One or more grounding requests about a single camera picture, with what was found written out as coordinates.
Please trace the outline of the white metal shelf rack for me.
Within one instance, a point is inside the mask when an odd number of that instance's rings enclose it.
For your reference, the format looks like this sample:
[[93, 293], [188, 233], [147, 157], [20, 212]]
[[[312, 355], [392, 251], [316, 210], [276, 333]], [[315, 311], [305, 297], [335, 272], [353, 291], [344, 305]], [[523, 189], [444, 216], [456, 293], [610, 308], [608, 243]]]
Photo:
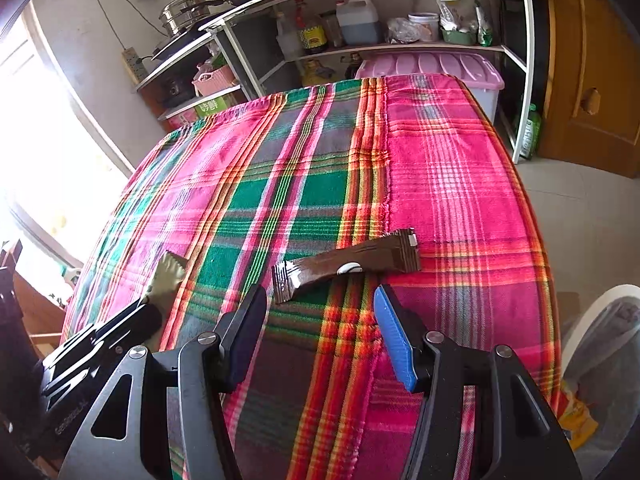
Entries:
[[[158, 104], [167, 124], [195, 107], [233, 92], [251, 100], [297, 88], [312, 77], [332, 78], [331, 60], [349, 56], [346, 74], [358, 77], [415, 72], [464, 80], [494, 117], [499, 74], [483, 54], [505, 54], [524, 73], [528, 105], [535, 67], [534, 0], [524, 1], [525, 52], [492, 38], [488, 0], [247, 0], [199, 18], [175, 38], [178, 50], [137, 85]], [[180, 92], [169, 96], [172, 87]]]

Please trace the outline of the oil bottle yellow label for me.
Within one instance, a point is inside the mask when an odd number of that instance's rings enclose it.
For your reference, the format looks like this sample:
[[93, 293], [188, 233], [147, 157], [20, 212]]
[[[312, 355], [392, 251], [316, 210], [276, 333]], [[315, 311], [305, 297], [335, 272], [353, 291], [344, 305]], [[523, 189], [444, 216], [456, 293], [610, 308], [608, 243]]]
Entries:
[[308, 8], [305, 0], [295, 0], [295, 24], [307, 54], [318, 54], [329, 47], [320, 18]]

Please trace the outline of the brown chocolate wrapper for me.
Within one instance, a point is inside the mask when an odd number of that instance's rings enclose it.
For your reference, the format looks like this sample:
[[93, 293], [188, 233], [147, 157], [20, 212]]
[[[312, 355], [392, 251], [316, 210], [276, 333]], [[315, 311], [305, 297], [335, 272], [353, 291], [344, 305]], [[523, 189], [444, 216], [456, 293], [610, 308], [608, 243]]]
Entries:
[[342, 275], [420, 270], [416, 231], [398, 229], [354, 246], [278, 262], [272, 267], [273, 298], [284, 304], [303, 289]]

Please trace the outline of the steel steamer pot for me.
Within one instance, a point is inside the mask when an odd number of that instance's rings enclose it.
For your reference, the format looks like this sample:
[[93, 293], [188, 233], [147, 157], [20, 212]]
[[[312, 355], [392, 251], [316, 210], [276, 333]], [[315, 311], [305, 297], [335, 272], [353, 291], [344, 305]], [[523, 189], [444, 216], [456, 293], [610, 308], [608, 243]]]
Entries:
[[173, 37], [209, 15], [207, 0], [171, 0], [160, 11], [158, 19], [168, 36]]

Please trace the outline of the yellow sausage stick wrapper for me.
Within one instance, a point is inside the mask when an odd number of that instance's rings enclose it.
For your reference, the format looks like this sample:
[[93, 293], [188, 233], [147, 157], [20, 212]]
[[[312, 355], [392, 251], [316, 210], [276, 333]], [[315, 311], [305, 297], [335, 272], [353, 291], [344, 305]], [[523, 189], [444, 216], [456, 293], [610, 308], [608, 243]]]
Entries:
[[597, 431], [599, 424], [593, 419], [588, 405], [577, 396], [578, 389], [562, 380], [558, 419], [573, 451], [581, 448]]

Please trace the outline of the white trash bin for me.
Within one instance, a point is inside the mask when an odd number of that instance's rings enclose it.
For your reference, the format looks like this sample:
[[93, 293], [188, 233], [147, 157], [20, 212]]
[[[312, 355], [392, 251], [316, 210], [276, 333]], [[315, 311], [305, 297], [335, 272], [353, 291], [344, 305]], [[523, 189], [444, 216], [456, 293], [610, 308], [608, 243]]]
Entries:
[[585, 310], [562, 338], [561, 382], [574, 384], [599, 424], [574, 451], [585, 479], [611, 465], [639, 417], [639, 287], [618, 285]]

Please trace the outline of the white vinegar jug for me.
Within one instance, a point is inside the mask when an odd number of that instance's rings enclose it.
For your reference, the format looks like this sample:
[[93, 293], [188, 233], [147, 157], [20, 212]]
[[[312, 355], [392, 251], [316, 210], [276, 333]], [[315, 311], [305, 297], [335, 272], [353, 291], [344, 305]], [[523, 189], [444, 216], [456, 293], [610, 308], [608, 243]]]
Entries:
[[370, 46], [383, 41], [378, 11], [371, 0], [337, 1], [336, 18], [348, 46]]

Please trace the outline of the wooden door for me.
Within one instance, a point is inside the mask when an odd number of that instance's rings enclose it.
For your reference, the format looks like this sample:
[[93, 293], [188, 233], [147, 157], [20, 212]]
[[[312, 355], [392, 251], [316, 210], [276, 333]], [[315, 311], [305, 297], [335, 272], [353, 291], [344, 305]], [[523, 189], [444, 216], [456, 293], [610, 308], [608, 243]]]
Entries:
[[639, 45], [611, 0], [548, 0], [538, 154], [639, 175]]

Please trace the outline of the green bottle on floor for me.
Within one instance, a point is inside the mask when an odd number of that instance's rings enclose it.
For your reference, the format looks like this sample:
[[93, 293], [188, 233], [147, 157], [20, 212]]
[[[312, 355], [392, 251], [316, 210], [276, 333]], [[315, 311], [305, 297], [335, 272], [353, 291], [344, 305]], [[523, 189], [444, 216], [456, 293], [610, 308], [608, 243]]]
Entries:
[[523, 144], [520, 156], [525, 159], [531, 159], [536, 152], [539, 133], [542, 125], [542, 118], [534, 103], [529, 104]]

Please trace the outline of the white power strip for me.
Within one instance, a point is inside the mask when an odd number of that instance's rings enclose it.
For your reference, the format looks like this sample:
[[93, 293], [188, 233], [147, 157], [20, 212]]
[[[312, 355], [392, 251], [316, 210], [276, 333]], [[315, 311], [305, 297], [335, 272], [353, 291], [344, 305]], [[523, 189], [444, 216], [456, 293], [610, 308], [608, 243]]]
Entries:
[[120, 56], [122, 57], [122, 62], [124, 63], [126, 71], [134, 84], [140, 84], [140, 82], [149, 75], [148, 70], [143, 64], [142, 58], [140, 58], [134, 48], [122, 50]]

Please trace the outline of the pink woven basket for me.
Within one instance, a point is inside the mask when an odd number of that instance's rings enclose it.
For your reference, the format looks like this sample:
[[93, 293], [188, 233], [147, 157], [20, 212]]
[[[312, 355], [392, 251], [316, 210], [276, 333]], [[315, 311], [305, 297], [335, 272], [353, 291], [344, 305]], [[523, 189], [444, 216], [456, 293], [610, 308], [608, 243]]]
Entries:
[[198, 96], [211, 96], [214, 93], [233, 87], [236, 77], [231, 68], [224, 64], [215, 68], [212, 63], [198, 64], [198, 71], [192, 79]]

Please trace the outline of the pink plaid tablecloth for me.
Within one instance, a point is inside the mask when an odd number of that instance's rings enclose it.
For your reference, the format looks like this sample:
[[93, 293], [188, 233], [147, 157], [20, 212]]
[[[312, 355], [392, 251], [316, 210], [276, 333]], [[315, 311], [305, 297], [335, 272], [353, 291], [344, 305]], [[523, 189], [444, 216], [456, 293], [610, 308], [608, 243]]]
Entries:
[[264, 96], [145, 156], [80, 274], [65, 336], [186, 259], [160, 334], [178, 348], [239, 307], [267, 314], [224, 419], [247, 479], [396, 479], [420, 396], [395, 377], [379, 284], [462, 347], [511, 347], [560, 395], [552, 272], [496, 130], [457, 77], [345, 80]]

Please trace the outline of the small beige packet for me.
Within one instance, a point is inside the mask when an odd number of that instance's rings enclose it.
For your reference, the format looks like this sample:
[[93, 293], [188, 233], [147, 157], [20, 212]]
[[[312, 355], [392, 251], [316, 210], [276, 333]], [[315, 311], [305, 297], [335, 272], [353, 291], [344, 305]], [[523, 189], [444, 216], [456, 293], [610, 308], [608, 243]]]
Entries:
[[152, 351], [160, 350], [160, 340], [174, 304], [178, 288], [186, 276], [188, 260], [173, 252], [165, 252], [158, 260], [154, 274], [146, 286], [144, 296], [160, 312], [160, 328], [153, 330], [145, 345]]

